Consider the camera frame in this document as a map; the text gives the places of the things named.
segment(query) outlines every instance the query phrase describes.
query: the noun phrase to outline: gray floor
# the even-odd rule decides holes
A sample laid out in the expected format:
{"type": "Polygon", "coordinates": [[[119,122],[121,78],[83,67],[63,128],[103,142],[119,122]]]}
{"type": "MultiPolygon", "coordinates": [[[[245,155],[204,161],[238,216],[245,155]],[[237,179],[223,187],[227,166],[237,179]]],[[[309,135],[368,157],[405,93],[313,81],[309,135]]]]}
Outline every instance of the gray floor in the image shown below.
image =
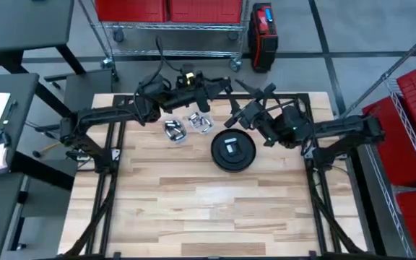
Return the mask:
{"type": "MultiPolygon", "coordinates": [[[[279,52],[322,52],[319,34],[308,1],[271,0],[271,2],[276,14],[280,36],[279,52]]],[[[416,42],[416,0],[318,0],[316,3],[331,52],[406,51],[416,42]]],[[[171,35],[169,32],[134,30],[126,32],[127,41],[116,47],[145,49],[148,46],[153,46],[155,35],[162,37],[166,49],[235,49],[235,43],[230,42],[224,33],[219,32],[177,32],[177,34],[171,35]]],[[[82,60],[88,58],[94,61],[82,63],[86,69],[99,67],[99,60],[100,57],[103,57],[103,52],[77,3],[74,9],[69,47],[82,60]]],[[[56,59],[59,57],[60,55],[55,49],[28,51],[25,53],[24,66],[30,72],[39,73],[41,76],[70,72],[71,69],[64,62],[56,59]]],[[[346,106],[356,100],[397,59],[396,57],[333,58],[339,87],[346,106]]],[[[180,66],[183,62],[174,61],[173,63],[175,66],[180,66]]],[[[324,58],[280,58],[276,60],[273,69],[268,74],[254,74],[249,66],[249,60],[244,61],[244,66],[238,73],[229,70],[227,60],[190,62],[208,77],[230,76],[245,80],[256,87],[264,87],[270,82],[274,82],[279,91],[327,92],[331,98],[334,112],[337,112],[336,100],[324,58]]],[[[121,81],[114,87],[114,92],[133,92],[137,82],[144,75],[153,73],[156,64],[156,61],[117,62],[116,66],[121,81]]],[[[415,68],[416,58],[411,58],[395,73],[395,76],[415,68]]],[[[0,74],[6,73],[4,69],[0,68],[0,74]]],[[[164,68],[162,74],[169,79],[176,78],[176,74],[168,68],[164,68]]],[[[63,98],[62,90],[56,90],[53,87],[50,87],[50,90],[63,98]]],[[[386,91],[381,87],[363,104],[384,98],[386,94],[386,91]]],[[[33,101],[29,119],[36,124],[54,124],[59,120],[59,116],[36,98],[33,101]]],[[[21,150],[26,154],[31,154],[33,150],[42,149],[52,144],[53,141],[26,128],[21,143],[24,144],[21,150]]],[[[50,151],[46,158],[64,159],[64,149],[56,148],[50,151]]],[[[32,182],[30,187],[44,195],[43,199],[39,199],[31,205],[31,210],[39,209],[40,212],[43,212],[44,217],[27,219],[22,242],[27,243],[28,248],[21,252],[6,253],[3,255],[3,259],[33,259],[56,254],[68,205],[68,194],[63,194],[63,191],[55,188],[47,189],[38,182],[32,182]],[[43,205],[46,204],[52,205],[52,207],[44,207],[43,205]]],[[[389,235],[396,239],[395,231],[389,235]]]]}

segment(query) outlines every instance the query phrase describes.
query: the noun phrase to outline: wooden table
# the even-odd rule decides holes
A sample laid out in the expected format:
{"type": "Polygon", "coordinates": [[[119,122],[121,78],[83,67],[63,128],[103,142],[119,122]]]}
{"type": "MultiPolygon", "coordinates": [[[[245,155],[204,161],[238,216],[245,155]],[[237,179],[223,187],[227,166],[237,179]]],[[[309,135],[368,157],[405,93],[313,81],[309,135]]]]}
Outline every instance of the wooden table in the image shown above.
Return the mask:
{"type": "MultiPolygon", "coordinates": [[[[314,120],[332,120],[328,95],[309,95],[314,120]]],[[[96,95],[93,106],[109,106],[112,100],[110,94],[96,95]]],[[[247,102],[239,101],[242,106],[247,102]]],[[[211,106],[214,131],[197,134],[186,123],[188,139],[182,144],[167,139],[163,123],[145,128],[127,123],[108,256],[115,251],[128,257],[307,256],[310,250],[319,252],[300,149],[278,144],[263,147],[263,137],[249,131],[256,143],[256,160],[242,173],[223,172],[212,162],[210,144],[225,128],[230,105],[227,100],[215,100],[211,106]]],[[[187,118],[191,109],[195,107],[164,114],[160,120],[187,118]]],[[[89,135],[104,144],[107,128],[95,126],[89,135]]],[[[321,146],[334,140],[321,141],[321,146]]],[[[345,169],[343,162],[335,165],[345,169]]],[[[347,174],[335,169],[326,175],[337,221],[366,249],[347,174]]],[[[97,182],[95,173],[78,173],[59,253],[72,246],[90,221],[97,182]]]]}

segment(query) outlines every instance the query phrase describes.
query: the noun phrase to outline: black round container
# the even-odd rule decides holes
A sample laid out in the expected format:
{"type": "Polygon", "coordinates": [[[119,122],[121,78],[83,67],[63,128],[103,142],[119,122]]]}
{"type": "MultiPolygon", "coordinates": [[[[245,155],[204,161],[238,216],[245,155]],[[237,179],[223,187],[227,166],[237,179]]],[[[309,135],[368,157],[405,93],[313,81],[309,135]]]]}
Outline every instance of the black round container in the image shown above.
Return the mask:
{"type": "Polygon", "coordinates": [[[238,173],[250,166],[256,157],[256,146],[244,131],[228,129],[217,134],[211,143],[214,163],[224,171],[238,173]]]}

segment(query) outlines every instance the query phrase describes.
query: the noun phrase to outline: gray desk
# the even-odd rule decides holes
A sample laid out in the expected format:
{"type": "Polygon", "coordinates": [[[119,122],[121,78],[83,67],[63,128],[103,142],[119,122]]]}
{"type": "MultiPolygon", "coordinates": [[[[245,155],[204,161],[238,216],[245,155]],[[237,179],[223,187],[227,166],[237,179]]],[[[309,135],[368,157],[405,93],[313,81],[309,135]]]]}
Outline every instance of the gray desk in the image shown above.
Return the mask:
{"type": "MultiPolygon", "coordinates": [[[[55,47],[76,74],[86,71],[67,46],[73,0],[0,0],[0,66],[18,74],[26,50],[55,47]]],[[[71,111],[44,86],[35,94],[61,116],[71,111]]]]}
{"type": "MultiPolygon", "coordinates": [[[[73,177],[51,168],[17,151],[17,145],[22,134],[23,126],[38,85],[37,74],[8,74],[0,75],[0,92],[11,94],[8,105],[0,120],[0,126],[9,112],[9,104],[17,101],[5,132],[10,135],[12,143],[9,146],[6,162],[8,169],[0,170],[0,253],[7,235],[9,223],[15,205],[19,200],[23,174],[40,179],[63,189],[71,189],[73,177]]],[[[17,242],[17,233],[13,241],[17,242]]]]}

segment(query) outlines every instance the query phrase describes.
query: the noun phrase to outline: round lid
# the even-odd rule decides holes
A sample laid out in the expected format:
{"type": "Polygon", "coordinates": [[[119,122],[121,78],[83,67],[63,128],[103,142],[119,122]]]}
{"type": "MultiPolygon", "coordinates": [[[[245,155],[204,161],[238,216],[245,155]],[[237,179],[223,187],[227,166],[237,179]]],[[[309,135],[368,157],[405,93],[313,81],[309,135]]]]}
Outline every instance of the round lid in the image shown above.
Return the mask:
{"type": "Polygon", "coordinates": [[[256,157],[256,146],[244,131],[228,129],[216,135],[211,143],[214,163],[229,173],[245,170],[256,157]]]}

